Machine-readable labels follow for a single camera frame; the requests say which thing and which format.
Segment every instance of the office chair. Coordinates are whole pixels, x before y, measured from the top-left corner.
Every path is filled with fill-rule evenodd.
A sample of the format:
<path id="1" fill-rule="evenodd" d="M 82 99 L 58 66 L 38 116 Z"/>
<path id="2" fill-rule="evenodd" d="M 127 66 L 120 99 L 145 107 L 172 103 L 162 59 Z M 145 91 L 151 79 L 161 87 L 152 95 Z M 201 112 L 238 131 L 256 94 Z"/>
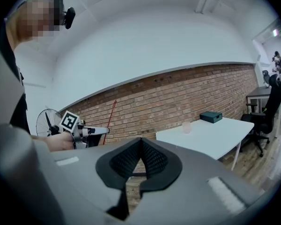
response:
<path id="1" fill-rule="evenodd" d="M 262 74 L 263 74 L 264 83 L 266 84 L 267 87 L 269 87 L 270 86 L 270 75 L 268 74 L 268 71 L 263 70 Z"/>
<path id="2" fill-rule="evenodd" d="M 273 130 L 274 116 L 281 103 L 281 82 L 277 81 L 276 78 L 277 74 L 274 74 L 269 79 L 269 85 L 272 86 L 272 89 L 263 113 L 252 112 L 251 114 L 243 114 L 241 118 L 242 121 L 255 124 L 252 133 L 248 137 L 250 138 L 249 141 L 253 140 L 260 149 L 261 154 L 259 156 L 261 158 L 263 157 L 263 149 L 260 145 L 260 140 L 266 139 L 267 143 L 270 141 L 268 137 L 261 136 L 260 132 L 269 134 Z"/>

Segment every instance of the electric fan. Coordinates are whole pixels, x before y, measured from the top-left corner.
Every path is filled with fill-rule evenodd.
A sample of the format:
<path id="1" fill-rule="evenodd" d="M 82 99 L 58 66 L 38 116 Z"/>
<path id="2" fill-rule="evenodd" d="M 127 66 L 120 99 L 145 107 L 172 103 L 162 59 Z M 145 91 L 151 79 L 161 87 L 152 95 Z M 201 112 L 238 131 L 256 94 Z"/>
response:
<path id="1" fill-rule="evenodd" d="M 53 109 L 43 110 L 37 117 L 36 130 L 37 135 L 41 137 L 49 137 L 63 132 L 59 127 L 61 114 Z"/>

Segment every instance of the white desk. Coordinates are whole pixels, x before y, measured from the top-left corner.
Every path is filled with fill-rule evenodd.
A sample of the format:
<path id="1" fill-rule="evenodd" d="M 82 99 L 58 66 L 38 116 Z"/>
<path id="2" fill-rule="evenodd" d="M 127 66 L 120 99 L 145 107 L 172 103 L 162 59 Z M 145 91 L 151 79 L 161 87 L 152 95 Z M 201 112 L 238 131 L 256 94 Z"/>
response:
<path id="1" fill-rule="evenodd" d="M 197 120 L 191 123 L 191 132 L 184 134 L 182 126 L 156 133 L 156 139 L 176 146 L 205 153 L 218 160 L 237 146 L 231 170 L 234 169 L 241 141 L 254 123 L 223 118 L 216 123 Z"/>
<path id="2" fill-rule="evenodd" d="M 247 101 L 248 101 L 248 103 L 251 103 L 251 99 L 257 99 L 257 107 L 258 107 L 259 113 L 261 113 L 262 112 L 261 111 L 261 102 L 259 102 L 259 100 L 269 99 L 270 93 L 271 93 L 270 88 L 267 88 L 265 86 L 258 87 L 247 96 Z M 249 113 L 252 112 L 251 106 L 248 107 L 248 111 L 249 111 Z M 279 110 L 278 110 L 278 120 L 277 120 L 277 129 L 276 129 L 275 138 L 277 138 L 279 135 L 280 123 L 281 123 L 281 103 L 280 103 Z"/>

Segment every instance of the white wall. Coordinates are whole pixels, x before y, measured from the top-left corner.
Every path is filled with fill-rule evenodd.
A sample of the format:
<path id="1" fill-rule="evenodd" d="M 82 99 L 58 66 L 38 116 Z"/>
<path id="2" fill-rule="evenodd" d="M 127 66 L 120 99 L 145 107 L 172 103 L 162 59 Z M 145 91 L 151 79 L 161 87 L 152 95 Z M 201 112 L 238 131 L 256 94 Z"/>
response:
<path id="1" fill-rule="evenodd" d="M 254 62 L 231 23 L 185 8 L 151 8 L 106 22 L 58 59 L 52 108 L 139 77 L 221 62 Z"/>
<path id="2" fill-rule="evenodd" d="M 271 62 L 269 61 L 268 57 L 267 57 L 267 53 L 263 47 L 263 45 L 256 41 L 255 39 L 252 41 L 253 45 L 255 46 L 255 48 L 257 49 L 258 53 L 260 54 L 260 62 L 265 64 L 265 65 L 270 65 Z"/>
<path id="3" fill-rule="evenodd" d="M 260 62 L 257 62 L 261 54 L 253 44 L 253 39 L 277 18 L 278 14 L 267 0 L 256 0 L 249 11 L 235 17 L 232 21 L 250 51 L 252 59 L 256 62 L 255 73 L 259 86 L 263 86 L 263 67 Z"/>
<path id="4" fill-rule="evenodd" d="M 263 44 L 263 47 L 267 53 L 268 59 L 272 60 L 275 51 L 278 51 L 281 55 L 281 37 L 274 37 Z"/>
<path id="5" fill-rule="evenodd" d="M 50 106 L 54 62 L 26 45 L 15 50 L 17 66 L 24 77 L 27 121 L 31 134 L 36 135 L 36 121 L 41 111 Z"/>

